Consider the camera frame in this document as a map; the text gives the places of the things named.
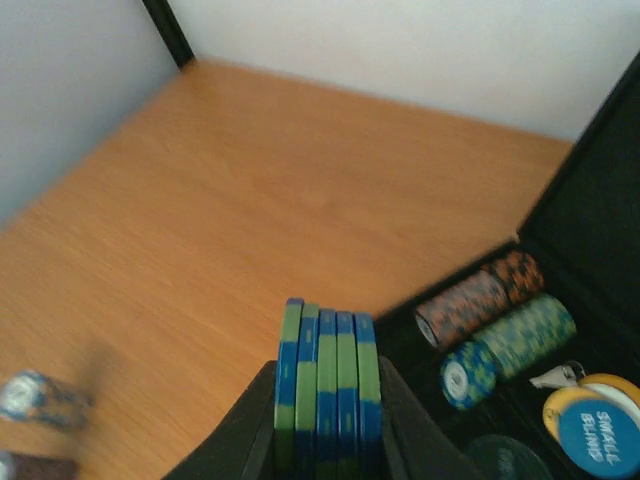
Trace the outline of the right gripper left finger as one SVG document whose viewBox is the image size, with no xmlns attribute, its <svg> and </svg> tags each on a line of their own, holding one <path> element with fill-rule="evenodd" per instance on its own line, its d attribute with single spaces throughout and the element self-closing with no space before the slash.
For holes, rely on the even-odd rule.
<svg viewBox="0 0 640 480">
<path fill-rule="evenodd" d="M 266 362 L 211 434 L 167 479 L 270 479 L 276 363 Z"/>
</svg>

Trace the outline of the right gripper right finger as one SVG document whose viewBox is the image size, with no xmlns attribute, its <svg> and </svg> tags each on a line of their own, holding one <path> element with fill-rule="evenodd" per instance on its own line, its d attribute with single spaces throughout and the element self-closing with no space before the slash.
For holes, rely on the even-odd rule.
<svg viewBox="0 0 640 480">
<path fill-rule="evenodd" d="M 392 362 L 380 356 L 382 479 L 481 479 L 474 463 L 444 435 Z"/>
</svg>

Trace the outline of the clear round dealer button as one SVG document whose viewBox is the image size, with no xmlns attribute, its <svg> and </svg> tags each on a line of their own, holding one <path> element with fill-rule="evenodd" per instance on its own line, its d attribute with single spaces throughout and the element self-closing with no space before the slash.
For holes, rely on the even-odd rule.
<svg viewBox="0 0 640 480">
<path fill-rule="evenodd" d="M 487 479 L 553 479 L 543 460 L 512 437 L 496 434 L 478 437 L 465 449 L 465 454 Z"/>
</svg>

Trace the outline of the blue short stack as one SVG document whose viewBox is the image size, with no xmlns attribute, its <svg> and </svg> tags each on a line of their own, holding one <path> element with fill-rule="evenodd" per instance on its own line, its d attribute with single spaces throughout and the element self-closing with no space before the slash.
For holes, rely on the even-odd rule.
<svg viewBox="0 0 640 480">
<path fill-rule="evenodd" d="M 370 314 L 288 299 L 274 385 L 276 478 L 380 478 L 380 387 Z"/>
<path fill-rule="evenodd" d="M 470 409 L 489 397 L 497 379 L 494 358 L 481 342 L 463 343 L 443 359 L 440 369 L 442 393 L 458 410 Z"/>
</svg>

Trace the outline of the brown tall chip stack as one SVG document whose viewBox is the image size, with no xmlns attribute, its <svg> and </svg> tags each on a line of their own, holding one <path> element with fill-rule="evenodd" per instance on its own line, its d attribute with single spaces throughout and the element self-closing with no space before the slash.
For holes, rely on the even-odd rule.
<svg viewBox="0 0 640 480">
<path fill-rule="evenodd" d="M 479 271 L 421 303 L 414 317 L 428 343 L 444 351 L 509 306 L 501 283 L 488 272 Z"/>
</svg>

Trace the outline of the green tall chip stack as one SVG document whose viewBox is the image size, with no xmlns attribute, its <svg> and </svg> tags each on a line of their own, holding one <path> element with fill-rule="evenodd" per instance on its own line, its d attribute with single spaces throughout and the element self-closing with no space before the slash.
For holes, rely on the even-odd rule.
<svg viewBox="0 0 640 480">
<path fill-rule="evenodd" d="M 540 294 L 473 336 L 490 350 L 498 377 L 508 380 L 577 334 L 576 323 L 555 297 Z"/>
</svg>

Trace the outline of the blue round blind button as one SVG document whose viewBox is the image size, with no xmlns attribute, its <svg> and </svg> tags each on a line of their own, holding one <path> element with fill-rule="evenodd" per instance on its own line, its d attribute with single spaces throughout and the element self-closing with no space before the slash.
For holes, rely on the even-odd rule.
<svg viewBox="0 0 640 480">
<path fill-rule="evenodd" d="M 639 472 L 639 426 L 607 400 L 584 400 L 559 418 L 560 445 L 582 470 L 600 479 L 629 479 Z"/>
</svg>

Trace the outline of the brown short stack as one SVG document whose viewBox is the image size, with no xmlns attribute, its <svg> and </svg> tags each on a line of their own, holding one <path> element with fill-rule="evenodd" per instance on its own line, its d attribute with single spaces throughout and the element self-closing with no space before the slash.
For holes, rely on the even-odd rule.
<svg viewBox="0 0 640 480">
<path fill-rule="evenodd" d="M 530 299 L 544 287 L 544 277 L 536 260 L 524 251 L 511 250 L 484 264 L 482 269 L 500 283 L 512 305 Z"/>
</svg>

